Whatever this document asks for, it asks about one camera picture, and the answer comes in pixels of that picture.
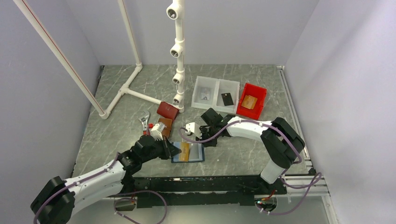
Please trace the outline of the red plastic bin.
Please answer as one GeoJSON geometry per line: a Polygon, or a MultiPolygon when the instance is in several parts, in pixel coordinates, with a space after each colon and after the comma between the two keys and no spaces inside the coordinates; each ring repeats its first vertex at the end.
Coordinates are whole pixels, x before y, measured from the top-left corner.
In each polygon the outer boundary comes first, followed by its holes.
{"type": "Polygon", "coordinates": [[[245,83],[236,114],[258,120],[267,95],[267,89],[245,83]]]}

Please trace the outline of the orange credit card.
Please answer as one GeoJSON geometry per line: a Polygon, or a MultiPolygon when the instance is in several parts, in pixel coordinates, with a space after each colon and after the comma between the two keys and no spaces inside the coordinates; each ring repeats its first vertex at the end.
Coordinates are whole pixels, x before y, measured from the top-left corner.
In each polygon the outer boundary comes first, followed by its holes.
{"type": "Polygon", "coordinates": [[[256,97],[246,95],[242,101],[241,107],[252,110],[254,109],[256,102],[257,102],[256,97]]]}

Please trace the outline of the white PVC pipe frame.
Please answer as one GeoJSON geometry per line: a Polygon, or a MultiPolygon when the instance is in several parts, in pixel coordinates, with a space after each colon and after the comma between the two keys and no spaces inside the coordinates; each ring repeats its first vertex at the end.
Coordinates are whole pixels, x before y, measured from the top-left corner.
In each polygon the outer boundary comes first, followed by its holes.
{"type": "Polygon", "coordinates": [[[93,108],[106,119],[107,107],[94,97],[99,63],[69,7],[55,2],[53,8],[60,18],[49,25],[59,43],[26,1],[0,3],[0,89],[12,93],[0,98],[6,106],[3,116],[13,121],[42,121],[46,115],[81,119],[93,108]]]}

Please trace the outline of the white PVC pipe post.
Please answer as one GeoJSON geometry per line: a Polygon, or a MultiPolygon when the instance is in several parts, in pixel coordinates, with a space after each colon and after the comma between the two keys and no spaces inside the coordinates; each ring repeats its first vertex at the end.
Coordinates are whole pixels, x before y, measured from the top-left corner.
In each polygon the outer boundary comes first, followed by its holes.
{"type": "Polygon", "coordinates": [[[175,22],[175,44],[170,49],[170,54],[177,60],[176,73],[172,78],[172,82],[177,86],[177,94],[173,98],[173,104],[180,113],[184,112],[184,55],[185,55],[185,38],[184,38],[184,0],[173,0],[167,7],[167,16],[175,22]]]}

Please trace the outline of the silver VIP credit card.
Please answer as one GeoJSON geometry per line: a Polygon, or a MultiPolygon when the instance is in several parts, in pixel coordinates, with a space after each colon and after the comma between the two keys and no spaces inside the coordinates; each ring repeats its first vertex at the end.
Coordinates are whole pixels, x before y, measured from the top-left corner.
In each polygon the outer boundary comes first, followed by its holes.
{"type": "Polygon", "coordinates": [[[211,88],[202,87],[200,88],[199,99],[210,100],[211,99],[211,88]]]}

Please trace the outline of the blue leather card holder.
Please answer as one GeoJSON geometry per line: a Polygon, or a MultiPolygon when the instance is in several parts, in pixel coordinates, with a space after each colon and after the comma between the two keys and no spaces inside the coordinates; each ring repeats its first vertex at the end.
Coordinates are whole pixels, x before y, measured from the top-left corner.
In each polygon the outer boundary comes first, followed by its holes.
{"type": "Polygon", "coordinates": [[[182,152],[171,159],[172,163],[194,163],[205,161],[204,146],[200,143],[173,142],[182,152]]]}

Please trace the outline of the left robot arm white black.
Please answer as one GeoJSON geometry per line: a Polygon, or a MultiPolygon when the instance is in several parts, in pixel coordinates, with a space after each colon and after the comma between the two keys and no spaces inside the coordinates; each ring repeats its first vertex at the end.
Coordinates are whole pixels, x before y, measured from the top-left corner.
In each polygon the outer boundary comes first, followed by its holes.
{"type": "Polygon", "coordinates": [[[130,195],[133,174],[152,159],[171,159],[180,154],[167,139],[143,135],[129,150],[117,153],[106,165],[84,175],[63,180],[51,178],[30,205],[35,224],[65,224],[83,208],[112,195],[130,195]]]}

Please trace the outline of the red leather wallet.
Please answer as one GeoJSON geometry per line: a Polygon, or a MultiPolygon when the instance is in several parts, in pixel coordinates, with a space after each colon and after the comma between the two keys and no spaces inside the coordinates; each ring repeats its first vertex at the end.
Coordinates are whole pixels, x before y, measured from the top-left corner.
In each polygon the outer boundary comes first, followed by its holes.
{"type": "Polygon", "coordinates": [[[172,121],[174,121],[177,115],[179,114],[179,110],[173,105],[162,101],[159,104],[156,113],[164,118],[171,119],[172,121]]]}

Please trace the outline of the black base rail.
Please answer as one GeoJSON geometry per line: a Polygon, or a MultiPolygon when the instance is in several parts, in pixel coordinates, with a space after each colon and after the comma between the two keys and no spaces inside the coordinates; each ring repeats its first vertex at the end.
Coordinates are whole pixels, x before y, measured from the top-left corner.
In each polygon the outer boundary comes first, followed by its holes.
{"type": "Polygon", "coordinates": [[[252,206],[261,196],[285,194],[280,180],[268,184],[259,175],[232,175],[128,178],[117,196],[133,196],[138,208],[152,208],[164,204],[252,206]]]}

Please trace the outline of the black credit card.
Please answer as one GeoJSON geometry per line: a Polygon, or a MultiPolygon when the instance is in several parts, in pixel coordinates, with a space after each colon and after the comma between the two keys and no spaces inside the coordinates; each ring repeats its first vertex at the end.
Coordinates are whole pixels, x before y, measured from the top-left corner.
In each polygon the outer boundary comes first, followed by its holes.
{"type": "Polygon", "coordinates": [[[221,93],[224,106],[234,105],[231,93],[221,93]]]}

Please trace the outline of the clear plastic divided box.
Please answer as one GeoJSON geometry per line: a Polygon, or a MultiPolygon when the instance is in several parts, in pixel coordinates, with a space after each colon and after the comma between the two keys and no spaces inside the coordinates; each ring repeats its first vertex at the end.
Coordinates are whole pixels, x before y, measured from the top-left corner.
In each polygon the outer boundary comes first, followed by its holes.
{"type": "Polygon", "coordinates": [[[240,99],[239,91],[240,83],[237,81],[197,76],[192,94],[191,107],[198,109],[212,108],[217,112],[235,114],[240,99]],[[202,87],[212,89],[210,100],[199,99],[200,88],[202,87]],[[231,93],[234,105],[224,106],[221,93],[231,93]]]}

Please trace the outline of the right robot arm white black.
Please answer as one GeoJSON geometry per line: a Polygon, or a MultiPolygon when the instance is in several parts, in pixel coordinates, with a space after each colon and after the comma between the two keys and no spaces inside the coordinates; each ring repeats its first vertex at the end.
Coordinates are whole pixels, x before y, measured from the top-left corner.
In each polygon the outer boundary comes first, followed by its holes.
{"type": "Polygon", "coordinates": [[[305,142],[300,135],[283,118],[273,121],[244,119],[228,114],[221,116],[212,108],[208,109],[201,119],[204,126],[190,131],[197,140],[216,141],[220,136],[242,137],[263,143],[270,160],[260,173],[257,187],[264,194],[270,193],[276,186],[275,181],[292,165],[303,161],[300,153],[305,142]]]}

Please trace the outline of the brown leather wallet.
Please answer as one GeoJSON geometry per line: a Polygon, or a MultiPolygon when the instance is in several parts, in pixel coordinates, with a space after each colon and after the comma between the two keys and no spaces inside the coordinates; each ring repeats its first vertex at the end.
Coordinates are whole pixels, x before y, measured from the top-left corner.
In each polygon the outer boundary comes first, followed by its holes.
{"type": "Polygon", "coordinates": [[[161,123],[163,123],[165,125],[165,127],[162,130],[162,136],[165,136],[166,138],[169,138],[170,134],[171,134],[171,130],[172,130],[173,120],[161,117],[161,118],[159,118],[158,122],[159,123],[161,122],[161,123]]]}

